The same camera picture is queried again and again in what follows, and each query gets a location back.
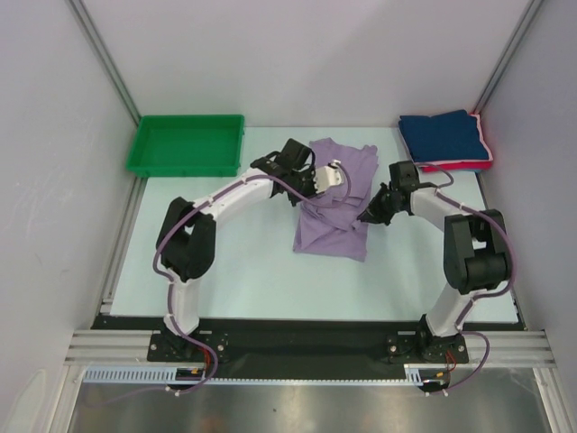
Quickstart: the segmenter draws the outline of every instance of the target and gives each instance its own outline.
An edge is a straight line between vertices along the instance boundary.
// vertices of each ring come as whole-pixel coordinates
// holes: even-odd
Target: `black mounting plate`
[[[449,345],[429,346],[423,353],[419,353],[415,333],[390,333],[385,336],[385,346],[390,364],[446,364],[447,351],[451,352],[458,364],[469,363],[463,336],[457,336]]]

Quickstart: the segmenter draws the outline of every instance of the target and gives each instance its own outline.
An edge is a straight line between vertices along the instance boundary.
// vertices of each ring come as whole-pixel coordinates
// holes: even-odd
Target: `white wall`
[[[516,293],[577,401],[577,2],[547,2],[484,114],[483,175],[517,246]]]
[[[86,0],[144,115],[388,126],[471,109],[527,0]]]
[[[96,309],[134,124],[63,0],[0,2],[0,58],[1,429]]]

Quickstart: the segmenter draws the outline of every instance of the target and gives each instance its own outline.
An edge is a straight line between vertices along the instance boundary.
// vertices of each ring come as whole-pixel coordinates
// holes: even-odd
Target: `blue folded cloth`
[[[443,115],[402,115],[398,129],[414,162],[490,159],[477,119],[465,110]]]

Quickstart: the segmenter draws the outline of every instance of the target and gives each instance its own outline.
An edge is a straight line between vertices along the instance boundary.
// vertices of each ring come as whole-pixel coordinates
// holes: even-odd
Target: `white table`
[[[407,159],[393,128],[246,128],[241,170],[280,150],[288,138],[302,143],[332,137],[337,143],[379,148],[374,194],[389,182],[389,164]],[[445,192],[483,208],[475,175],[459,171]],[[440,173],[422,175],[441,183]],[[170,201],[193,200],[230,178],[149,179],[144,192],[111,314],[163,316],[167,282],[151,268],[154,245]],[[199,313],[204,318],[322,320],[419,320],[443,286],[443,234],[417,216],[399,214],[391,226],[371,226],[365,263],[292,252],[298,207],[286,195],[262,202],[216,234],[215,263],[203,279]],[[517,322],[512,297],[479,302],[477,322]]]

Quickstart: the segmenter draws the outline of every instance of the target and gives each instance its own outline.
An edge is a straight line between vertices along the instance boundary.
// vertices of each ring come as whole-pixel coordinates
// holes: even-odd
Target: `cable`
[[[463,309],[461,314],[457,317],[455,325],[458,328],[461,326],[461,324],[463,323],[463,321],[467,317],[467,314],[469,314],[469,312],[471,311],[475,301],[477,301],[479,299],[485,299],[485,298],[497,298],[499,296],[504,295],[505,293],[507,293],[508,291],[510,291],[513,288],[513,284],[515,283],[515,279],[517,278],[517,255],[515,253],[515,249],[513,248],[513,244],[511,243],[510,239],[507,236],[507,233],[497,223],[497,221],[495,221],[490,216],[486,216],[485,214],[479,212],[478,210],[473,209],[472,207],[468,207],[468,206],[464,205],[463,203],[459,203],[458,201],[453,200],[450,197],[447,197],[445,194],[443,194],[443,192],[441,192],[440,188],[448,187],[448,186],[451,186],[454,184],[454,177],[449,171],[443,169],[442,167],[439,167],[436,164],[432,164],[429,162],[420,162],[417,166],[419,166],[419,167],[420,166],[433,167],[433,168],[443,172],[445,175],[447,175],[447,177],[449,178],[449,181],[447,183],[439,185],[437,187],[437,189],[435,190],[435,195],[437,197],[439,197],[445,203],[448,203],[449,205],[451,205],[453,207],[456,207],[456,208],[464,210],[465,212],[468,212],[472,215],[475,215],[476,217],[481,218],[482,220],[487,222],[489,225],[491,225],[497,231],[497,233],[499,234],[499,236],[501,237],[501,239],[505,243],[505,246],[507,247],[509,256],[511,258],[511,276],[509,277],[509,279],[507,281],[507,285],[505,286],[505,288],[503,290],[496,291],[494,293],[480,293],[478,295],[474,295],[471,298],[471,300],[467,303],[467,305],[465,306],[465,308]]]
[[[517,278],[517,256],[515,254],[515,249],[513,248],[513,244],[511,243],[510,239],[507,236],[507,233],[497,223],[497,221],[495,221],[490,216],[486,216],[485,214],[479,212],[478,210],[473,209],[472,207],[465,206],[463,203],[459,203],[459,202],[453,200],[452,198],[447,197],[445,194],[443,194],[441,192],[441,190],[440,190],[441,188],[448,187],[448,186],[451,186],[454,184],[454,177],[449,171],[443,169],[442,167],[439,167],[436,164],[431,164],[429,162],[421,162],[418,164],[418,166],[421,166],[421,165],[436,168],[437,170],[439,170],[439,171],[441,171],[447,175],[447,177],[449,178],[449,181],[447,183],[439,185],[437,187],[437,189],[435,190],[435,195],[437,197],[439,197],[445,203],[448,203],[449,205],[456,207],[458,209],[464,210],[465,212],[469,212],[470,214],[481,218],[482,220],[486,221],[489,225],[491,225],[497,231],[497,233],[499,233],[499,236],[501,237],[501,239],[505,243],[505,246],[507,247],[509,256],[511,258],[511,276],[509,277],[509,279],[507,281],[507,286],[505,286],[505,288],[503,290],[497,291],[495,293],[482,293],[482,294],[473,296],[455,321],[456,327],[459,328],[461,326],[462,322],[467,317],[467,314],[469,314],[469,312],[471,311],[471,309],[474,305],[474,302],[476,300],[484,299],[484,298],[497,298],[498,296],[504,295],[505,293],[507,293],[508,291],[511,290],[511,288],[513,287],[513,283],[515,282],[515,279]],[[477,332],[477,331],[462,331],[461,334],[464,336],[477,336],[479,338],[482,338],[485,341],[485,353],[484,353],[481,361],[479,362],[479,365],[477,365],[477,368],[475,368],[471,374],[469,374],[467,377],[465,377],[461,381],[457,382],[456,384],[450,385],[449,387],[445,388],[442,391],[432,392],[433,394],[445,393],[448,390],[453,390],[455,388],[460,387],[464,383],[468,382],[472,377],[474,377],[476,374],[478,374],[481,371],[481,368],[483,368],[483,365],[485,365],[485,363],[487,362],[487,359],[489,358],[490,342],[489,342],[489,339],[487,338],[487,336],[485,336],[481,332]],[[451,354],[449,351],[447,351],[447,354],[449,354],[451,357],[453,357],[453,354]]]
[[[477,368],[475,368],[472,371],[472,373],[469,374],[464,379],[460,380],[459,382],[455,383],[454,385],[449,385],[444,390],[437,391],[437,392],[431,392],[431,394],[435,394],[435,395],[445,394],[449,390],[454,390],[455,388],[462,386],[463,384],[468,382],[470,379],[472,379],[475,375],[477,375],[481,371],[481,368],[483,368],[483,365],[485,365],[487,363],[487,359],[489,358],[489,353],[490,353],[490,343],[489,343],[489,339],[487,338],[487,336],[485,336],[481,332],[477,332],[477,331],[463,331],[462,334],[464,336],[477,336],[479,338],[482,338],[485,341],[485,353],[483,354],[483,357],[482,357],[481,361],[479,362],[479,365],[477,365]]]
[[[346,189],[346,193],[344,194],[343,198],[341,198],[339,201],[337,201],[336,203],[334,203],[333,205],[320,205],[318,203],[315,203],[314,201],[311,201],[310,199],[306,198],[305,196],[303,196],[302,194],[300,194],[298,191],[296,191],[295,189],[293,189],[292,187],[290,187],[290,185],[288,183],[286,183],[283,180],[280,180],[278,178],[275,178],[274,176],[270,176],[268,174],[255,174],[253,176],[248,177],[245,180],[239,180],[236,183],[229,185],[228,187],[226,187],[225,189],[223,189],[222,191],[218,192],[217,194],[215,194],[213,196],[213,201],[217,201],[221,198],[223,198],[224,196],[226,196],[227,194],[229,194],[230,192],[232,192],[233,190],[241,187],[242,185],[245,184],[245,182],[250,182],[253,180],[272,180],[273,182],[276,182],[278,184],[280,184],[280,186],[282,186],[286,191],[290,192],[291,194],[293,194],[294,196],[300,198],[302,201],[304,201],[305,203],[308,203],[312,206],[316,206],[316,207],[323,207],[323,208],[334,208],[334,207],[339,207],[341,206],[351,195],[351,177],[349,176],[348,171],[346,170],[345,167],[343,167],[342,164],[340,163],[336,163],[338,169],[343,173],[344,177],[346,178],[346,185],[347,185],[347,189]],[[213,368],[211,369],[210,373],[208,372],[208,366],[210,365],[210,359],[209,358],[205,358],[205,364],[206,364],[206,369],[205,369],[205,378],[203,380],[201,380],[200,382],[196,383],[195,385],[191,386],[190,388],[183,390],[183,391],[176,391],[174,392],[175,396],[179,396],[182,394],[188,394],[191,392],[194,392],[196,390],[198,390],[200,387],[202,387],[206,382],[208,382],[210,379],[212,379],[215,376],[216,370],[218,369],[218,357],[215,353],[215,351],[208,345],[205,345],[204,343],[196,340],[195,338],[192,338],[191,336],[188,336],[187,334],[184,333],[184,331],[182,331],[182,329],[179,326],[179,323],[176,321],[176,319],[174,318],[174,309],[172,306],[172,291],[174,290],[174,279],[172,277],[172,275],[170,275],[169,273],[163,271],[158,263],[159,263],[159,259],[160,259],[160,255],[162,254],[162,251],[164,250],[164,248],[166,247],[167,243],[169,242],[170,238],[178,232],[178,230],[187,223],[187,221],[193,217],[196,213],[200,212],[202,209],[208,207],[210,205],[209,201],[205,201],[203,203],[201,203],[200,205],[198,205],[197,207],[195,207],[193,210],[191,210],[190,212],[188,212],[186,215],[184,215],[178,222],[177,224],[175,224],[170,230],[169,232],[164,236],[164,238],[162,239],[162,241],[160,242],[156,253],[154,254],[154,259],[152,262],[152,269],[158,273],[159,275],[166,277],[169,280],[169,294],[168,294],[168,299],[167,299],[167,306],[168,306],[168,311],[169,311],[169,317],[170,317],[170,323],[172,324],[172,326],[174,327],[174,329],[177,331],[177,333],[179,334],[179,336],[181,336],[182,338],[184,338],[185,340],[187,340],[188,342],[192,343],[193,345],[196,345],[198,347],[200,347],[200,349],[205,352],[205,353],[209,353],[210,356],[212,356],[212,358],[214,359],[214,363],[213,363]],[[108,404],[117,402],[117,401],[121,401],[123,399],[132,397],[134,395],[138,395],[144,392],[149,392],[149,391],[170,391],[170,389],[168,387],[160,387],[160,386],[149,386],[149,387],[145,387],[145,388],[141,388],[135,391],[131,391],[131,392],[127,392],[125,394],[119,395],[117,397],[114,397],[110,400],[107,401],[103,401],[101,403],[98,404],[89,404],[87,402],[85,402],[85,405],[88,406],[89,408],[99,408],[102,406],[106,406]]]
[[[223,198],[224,196],[226,196],[227,194],[229,194],[230,192],[232,192],[233,190],[241,187],[242,185],[245,184],[245,182],[250,182],[253,180],[272,180],[273,182],[278,183],[281,187],[283,187],[286,191],[290,192],[291,194],[293,194],[294,196],[296,196],[297,198],[300,198],[302,201],[304,201],[305,203],[308,203],[312,206],[316,206],[316,207],[324,207],[324,208],[333,208],[333,207],[339,207],[341,206],[351,195],[351,177],[349,176],[348,171],[346,170],[345,167],[343,167],[342,164],[337,163],[336,164],[338,166],[338,169],[343,173],[344,177],[346,178],[346,185],[347,185],[347,189],[346,189],[346,193],[344,194],[344,197],[339,200],[338,202],[336,202],[333,205],[319,205],[317,203],[315,203],[314,201],[306,198],[305,196],[303,196],[302,194],[300,194],[298,191],[296,191],[295,189],[293,189],[288,183],[286,183],[283,180],[280,180],[278,178],[275,178],[274,176],[270,176],[268,174],[255,174],[253,176],[249,176],[246,180],[239,180],[231,185],[229,185],[228,187],[226,187],[225,189],[223,189],[222,191],[218,192],[217,194],[215,194],[213,196],[213,201],[217,201],[221,198]],[[188,336],[186,333],[184,333],[182,331],[182,329],[180,328],[179,324],[177,323],[176,319],[174,318],[174,309],[172,306],[172,291],[174,290],[174,278],[172,277],[172,275],[170,275],[169,273],[163,271],[160,267],[159,267],[159,260],[160,260],[160,255],[162,254],[162,251],[164,250],[164,248],[166,247],[167,243],[169,242],[170,238],[176,234],[178,232],[178,230],[184,226],[187,221],[193,217],[196,213],[200,212],[201,210],[205,209],[206,207],[210,206],[211,202],[209,201],[205,201],[203,203],[201,203],[200,205],[198,205],[196,208],[192,209],[190,212],[188,212],[186,215],[184,215],[178,222],[177,224],[175,224],[170,230],[169,232],[164,236],[164,238],[162,239],[162,241],[160,242],[156,253],[154,254],[154,259],[152,261],[152,269],[158,273],[159,275],[166,277],[169,280],[169,294],[168,294],[168,300],[167,300],[167,304],[168,304],[168,311],[169,311],[169,319],[170,319],[170,323],[171,325],[174,327],[174,329],[177,331],[177,333],[179,334],[179,336],[181,336],[182,338],[184,338],[185,340],[187,340],[188,342],[199,346],[201,348],[204,348],[205,350],[208,351],[208,353],[213,357],[214,359],[214,364],[213,364],[213,368],[211,369],[210,373],[208,373],[205,376],[205,379],[203,379],[202,381],[200,381],[199,383],[197,383],[196,385],[194,385],[193,387],[189,388],[188,390],[185,390],[183,392],[181,392],[181,394],[185,394],[185,393],[190,393],[192,391],[195,391],[196,389],[200,388],[202,385],[204,385],[207,381],[209,381],[210,379],[213,378],[213,376],[216,373],[216,370],[218,368],[218,358],[216,356],[215,351],[208,345],[205,345],[204,343],[192,338],[191,336]]]
[[[419,162],[417,164],[417,167],[431,167],[434,169],[437,169],[439,171],[441,171],[444,175],[446,175],[447,178],[449,178],[449,181],[446,183],[442,183],[441,185],[437,185],[437,188],[444,188],[444,187],[450,187],[451,185],[454,184],[454,177],[453,174],[451,174],[448,170],[444,169],[443,167],[436,165],[436,164],[431,164],[430,162]]]

